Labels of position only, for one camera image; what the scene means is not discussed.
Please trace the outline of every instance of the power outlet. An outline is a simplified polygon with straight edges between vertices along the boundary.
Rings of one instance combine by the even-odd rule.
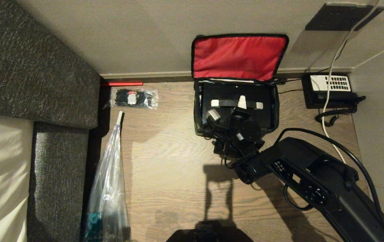
[[[373,6],[371,5],[326,3],[307,24],[306,30],[349,31],[352,26],[367,15],[372,8]],[[355,31],[361,29],[383,10],[384,6],[377,7]]]

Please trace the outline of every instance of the open bag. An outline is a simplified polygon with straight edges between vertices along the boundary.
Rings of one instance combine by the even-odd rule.
[[[122,120],[123,112],[120,112],[96,170],[87,210],[85,242],[130,240],[121,158]]]

